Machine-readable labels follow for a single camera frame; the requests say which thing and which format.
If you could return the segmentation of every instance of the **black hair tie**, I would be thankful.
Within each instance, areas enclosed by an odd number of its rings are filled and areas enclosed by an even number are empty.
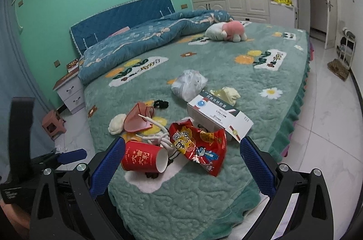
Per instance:
[[[154,102],[154,108],[166,109],[167,107],[169,107],[169,103],[166,101],[157,100]]]

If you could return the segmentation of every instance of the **pink pillow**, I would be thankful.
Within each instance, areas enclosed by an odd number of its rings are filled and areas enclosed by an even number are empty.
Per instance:
[[[121,30],[118,30],[117,32],[115,32],[115,33],[111,34],[109,37],[111,37],[111,36],[115,36],[115,35],[119,35],[119,34],[122,34],[122,33],[126,32],[126,31],[128,31],[128,30],[130,30],[130,27],[124,27],[124,28],[122,28]]]

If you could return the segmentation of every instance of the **screw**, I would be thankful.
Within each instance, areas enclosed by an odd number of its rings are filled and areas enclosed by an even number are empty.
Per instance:
[[[279,168],[281,171],[284,171],[284,172],[289,170],[289,167],[286,164],[280,164]]]
[[[314,169],[314,174],[316,176],[321,176],[321,171],[319,169]]]
[[[50,168],[46,168],[46,169],[44,169],[43,173],[44,173],[45,175],[49,175],[49,174],[51,174],[51,173],[52,173],[52,170],[51,170]]]
[[[78,164],[78,165],[77,165],[77,170],[78,170],[78,171],[83,171],[83,170],[85,170],[85,169],[86,169],[86,167],[87,167],[87,165],[86,165],[86,164],[81,163],[81,164]]]

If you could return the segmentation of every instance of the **green bedspread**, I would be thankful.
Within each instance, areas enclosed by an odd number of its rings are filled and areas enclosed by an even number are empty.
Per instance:
[[[202,34],[188,36],[141,54],[90,83],[85,99],[96,152],[114,140],[108,133],[110,120],[127,114],[138,101],[168,101],[167,109],[155,111],[167,128],[187,117],[186,102],[173,95],[170,87],[184,70],[194,69],[208,78],[206,90],[228,86],[239,92],[236,107],[254,122],[249,136],[280,161],[303,104],[308,35],[257,23],[247,23],[246,34],[249,40],[241,43],[198,40]],[[234,140],[228,143],[216,178],[193,162],[181,169],[172,163],[157,179],[138,174],[139,184],[130,183],[131,176],[119,167],[109,192],[125,225],[139,240],[227,236],[243,221],[243,212],[260,200]],[[148,182],[153,187],[148,189]]]

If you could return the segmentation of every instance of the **red paper cup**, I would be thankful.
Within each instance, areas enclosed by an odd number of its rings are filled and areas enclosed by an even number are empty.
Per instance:
[[[124,170],[162,173],[168,166],[168,152],[161,147],[130,140],[121,160]]]

